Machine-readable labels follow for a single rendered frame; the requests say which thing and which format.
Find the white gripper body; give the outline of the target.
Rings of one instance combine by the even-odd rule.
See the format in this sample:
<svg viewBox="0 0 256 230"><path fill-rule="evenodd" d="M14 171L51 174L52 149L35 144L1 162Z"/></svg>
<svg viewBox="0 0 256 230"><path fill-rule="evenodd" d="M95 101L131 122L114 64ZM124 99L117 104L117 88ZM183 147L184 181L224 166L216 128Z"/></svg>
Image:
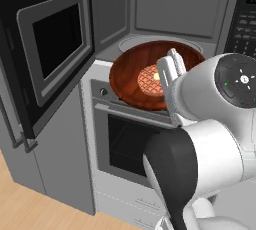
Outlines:
<svg viewBox="0 0 256 230"><path fill-rule="evenodd" d="M186 72L183 58L175 48L171 48L166 56L157 61L156 67L160 77L164 100L169 112L171 123L175 127L181 127L184 123L181 116L176 112L173 88L174 81Z"/></svg>

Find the round brown waffle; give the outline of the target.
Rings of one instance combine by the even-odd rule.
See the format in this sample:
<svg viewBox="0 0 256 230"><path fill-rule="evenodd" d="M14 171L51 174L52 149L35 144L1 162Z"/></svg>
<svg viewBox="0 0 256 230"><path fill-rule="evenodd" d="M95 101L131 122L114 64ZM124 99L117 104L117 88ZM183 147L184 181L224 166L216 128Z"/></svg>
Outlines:
<svg viewBox="0 0 256 230"><path fill-rule="evenodd" d="M154 80L153 76L158 73L155 65L150 65L140 71L137 82L140 90L149 96L161 97L163 89L160 80Z"/></svg>

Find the brown wooden bowl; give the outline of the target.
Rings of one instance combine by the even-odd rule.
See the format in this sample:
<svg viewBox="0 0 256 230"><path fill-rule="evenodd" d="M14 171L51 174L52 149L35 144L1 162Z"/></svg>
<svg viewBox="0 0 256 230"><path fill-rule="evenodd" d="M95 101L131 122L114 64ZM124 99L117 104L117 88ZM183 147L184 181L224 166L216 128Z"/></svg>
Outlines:
<svg viewBox="0 0 256 230"><path fill-rule="evenodd" d="M144 94L137 83L141 70L155 64L167 55L171 48L182 56L187 70L205 60L203 55L191 46L174 41L152 41L137 45L119 56L113 63L109 82L114 93L130 106L148 110L166 110L164 97Z"/></svg>

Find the oven door with window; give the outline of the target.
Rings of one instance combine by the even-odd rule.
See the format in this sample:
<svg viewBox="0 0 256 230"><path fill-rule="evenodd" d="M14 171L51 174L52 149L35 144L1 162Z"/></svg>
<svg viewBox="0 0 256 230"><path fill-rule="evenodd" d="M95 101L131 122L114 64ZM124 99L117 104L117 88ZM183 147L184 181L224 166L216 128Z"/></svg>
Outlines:
<svg viewBox="0 0 256 230"><path fill-rule="evenodd" d="M93 108L98 169L149 187L143 150L147 141L166 128L143 124Z"/></svg>

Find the grey microwave oven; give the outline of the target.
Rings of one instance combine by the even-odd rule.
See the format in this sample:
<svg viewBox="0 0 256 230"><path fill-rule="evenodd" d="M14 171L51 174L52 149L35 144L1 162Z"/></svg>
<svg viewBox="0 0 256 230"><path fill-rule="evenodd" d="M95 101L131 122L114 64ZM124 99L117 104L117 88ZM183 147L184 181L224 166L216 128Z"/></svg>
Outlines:
<svg viewBox="0 0 256 230"><path fill-rule="evenodd" d="M93 17L98 60L157 40L256 57L256 0L93 0Z"/></svg>

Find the black microwave door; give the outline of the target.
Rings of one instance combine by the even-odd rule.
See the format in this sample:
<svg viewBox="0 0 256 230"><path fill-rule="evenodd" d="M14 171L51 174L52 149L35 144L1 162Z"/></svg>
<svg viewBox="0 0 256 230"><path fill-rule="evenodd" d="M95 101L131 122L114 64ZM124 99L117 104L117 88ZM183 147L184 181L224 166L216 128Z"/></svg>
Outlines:
<svg viewBox="0 0 256 230"><path fill-rule="evenodd" d="M94 51L91 0L0 0L0 62L27 138L41 132Z"/></svg>

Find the white built-in oven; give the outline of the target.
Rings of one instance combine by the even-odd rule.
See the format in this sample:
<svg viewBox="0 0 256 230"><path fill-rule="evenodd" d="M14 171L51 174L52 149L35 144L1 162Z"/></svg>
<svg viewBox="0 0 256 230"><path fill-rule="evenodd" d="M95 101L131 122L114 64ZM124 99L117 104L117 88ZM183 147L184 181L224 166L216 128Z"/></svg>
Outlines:
<svg viewBox="0 0 256 230"><path fill-rule="evenodd" d="M256 59L222 54L157 67L167 109L124 104L95 61L82 80L99 208L142 230L248 230L210 197L256 176Z"/></svg>

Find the white drawer front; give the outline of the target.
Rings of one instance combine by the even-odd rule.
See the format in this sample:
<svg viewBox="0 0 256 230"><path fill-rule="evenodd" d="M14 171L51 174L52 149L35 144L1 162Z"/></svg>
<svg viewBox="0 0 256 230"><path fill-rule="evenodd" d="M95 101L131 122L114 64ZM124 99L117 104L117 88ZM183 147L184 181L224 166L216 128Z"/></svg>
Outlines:
<svg viewBox="0 0 256 230"><path fill-rule="evenodd" d="M152 211L140 203L131 204L108 194L98 192L98 208L121 221L134 225L142 230L154 230L164 211Z"/></svg>

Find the grey tall cabinet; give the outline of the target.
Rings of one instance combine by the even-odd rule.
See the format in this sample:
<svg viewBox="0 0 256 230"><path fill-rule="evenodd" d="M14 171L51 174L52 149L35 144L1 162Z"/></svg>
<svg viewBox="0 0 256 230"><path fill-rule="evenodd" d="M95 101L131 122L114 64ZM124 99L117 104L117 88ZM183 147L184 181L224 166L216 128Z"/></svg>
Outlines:
<svg viewBox="0 0 256 230"><path fill-rule="evenodd" d="M12 147L0 113L0 151L14 182L89 215L96 212L81 86L76 85L27 153Z"/></svg>

